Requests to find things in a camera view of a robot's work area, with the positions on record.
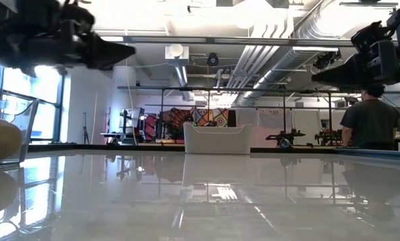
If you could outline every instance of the glossy floor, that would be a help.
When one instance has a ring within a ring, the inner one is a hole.
[[[0,169],[0,240],[400,240],[400,163],[37,153]]]

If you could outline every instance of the tripod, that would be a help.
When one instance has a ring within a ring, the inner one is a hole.
[[[87,144],[90,145],[90,141],[88,140],[87,127],[86,127],[86,125],[87,125],[87,113],[84,112],[82,114],[84,115],[84,127],[83,127],[83,130],[84,130],[84,144],[86,144],[86,140],[87,140]]]

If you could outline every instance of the clear plastic chair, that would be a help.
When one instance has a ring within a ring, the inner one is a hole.
[[[9,114],[6,112],[10,103],[10,101],[0,100],[0,119],[6,120],[7,122],[17,126],[21,131],[22,141],[18,152],[7,159],[0,160],[0,164],[10,164],[25,160],[31,138],[33,121],[38,110],[39,100],[30,102],[19,114]]]

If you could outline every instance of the window frame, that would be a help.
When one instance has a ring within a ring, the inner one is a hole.
[[[41,104],[50,104],[55,107],[55,114],[54,114],[54,126],[53,126],[53,137],[52,138],[31,138],[31,141],[55,141],[58,142],[60,141],[60,125],[62,122],[62,102],[63,102],[63,90],[64,90],[64,84],[65,84],[65,77],[66,75],[61,76],[59,82],[58,82],[58,93],[57,93],[57,100],[56,103],[48,102],[46,100],[38,99],[32,96],[28,96],[25,94],[19,94],[16,92],[12,92],[9,90],[4,90],[4,70],[5,67],[0,66],[0,100],[2,100],[3,95],[6,94],[8,96],[14,96],[23,100],[28,100],[28,101],[33,101],[33,100],[39,100],[39,103]]]

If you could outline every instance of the dark t-shirt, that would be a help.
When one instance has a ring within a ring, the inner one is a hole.
[[[366,100],[348,108],[341,125],[353,129],[355,147],[367,148],[372,144],[391,146],[393,128],[397,127],[398,119],[396,108],[380,100]]]

